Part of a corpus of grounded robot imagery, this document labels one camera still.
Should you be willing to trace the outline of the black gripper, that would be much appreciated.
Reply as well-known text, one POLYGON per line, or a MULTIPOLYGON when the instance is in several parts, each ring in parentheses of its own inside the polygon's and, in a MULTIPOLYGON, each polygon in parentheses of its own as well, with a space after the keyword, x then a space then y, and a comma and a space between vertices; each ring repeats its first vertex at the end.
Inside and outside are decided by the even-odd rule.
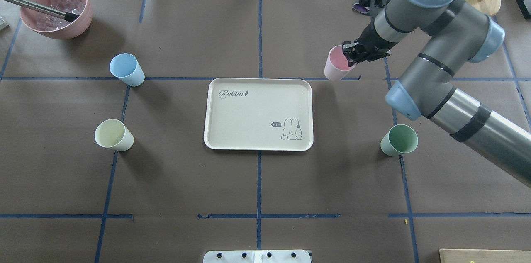
POLYGON ((391 42, 381 38, 375 27, 366 27, 360 38, 354 41, 344 41, 343 54, 347 58, 350 68, 363 61, 375 61, 390 55, 391 42))

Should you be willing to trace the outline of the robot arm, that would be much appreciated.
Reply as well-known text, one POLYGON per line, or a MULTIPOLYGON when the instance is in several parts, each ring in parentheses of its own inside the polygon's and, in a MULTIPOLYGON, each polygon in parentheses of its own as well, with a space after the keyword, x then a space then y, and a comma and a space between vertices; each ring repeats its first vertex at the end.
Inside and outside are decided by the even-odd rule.
POLYGON ((530 133, 451 80, 467 61, 497 51, 505 32, 466 0, 391 0, 354 41, 342 43, 350 67, 389 56, 410 32, 430 40, 393 84, 385 100, 410 120, 424 116, 526 186, 531 180, 530 133))

